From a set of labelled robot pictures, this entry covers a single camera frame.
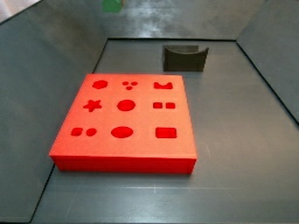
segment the red box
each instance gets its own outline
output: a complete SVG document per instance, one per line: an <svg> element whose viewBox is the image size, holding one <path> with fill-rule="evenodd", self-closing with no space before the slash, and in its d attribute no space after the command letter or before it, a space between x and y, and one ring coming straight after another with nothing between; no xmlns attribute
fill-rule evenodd
<svg viewBox="0 0 299 224"><path fill-rule="evenodd" d="M89 74L49 155L61 171L192 173L183 77Z"/></svg>

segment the gray wall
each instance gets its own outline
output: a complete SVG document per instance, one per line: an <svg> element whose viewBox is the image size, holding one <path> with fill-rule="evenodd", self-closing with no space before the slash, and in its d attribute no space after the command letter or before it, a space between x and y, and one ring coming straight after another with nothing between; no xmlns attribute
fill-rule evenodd
<svg viewBox="0 0 299 224"><path fill-rule="evenodd" d="M100 18L111 38L236 39L264 0L125 0Z"/></svg>
<svg viewBox="0 0 299 224"><path fill-rule="evenodd" d="M40 0L0 0L0 22L39 1Z"/></svg>
<svg viewBox="0 0 299 224"><path fill-rule="evenodd" d="M100 2L41 1L0 26L0 222L31 220L48 151L107 38Z"/></svg>
<svg viewBox="0 0 299 224"><path fill-rule="evenodd" d="M299 122L299 1L267 1L237 43Z"/></svg>

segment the star-shaped hole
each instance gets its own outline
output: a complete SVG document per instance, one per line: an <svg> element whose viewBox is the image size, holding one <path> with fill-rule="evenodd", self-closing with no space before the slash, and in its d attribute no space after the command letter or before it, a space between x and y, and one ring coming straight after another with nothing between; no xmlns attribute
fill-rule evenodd
<svg viewBox="0 0 299 224"><path fill-rule="evenodd" d="M88 100L88 104L83 108L88 109L88 112L92 112L95 109L101 109L101 106L99 104L100 101Z"/></svg>

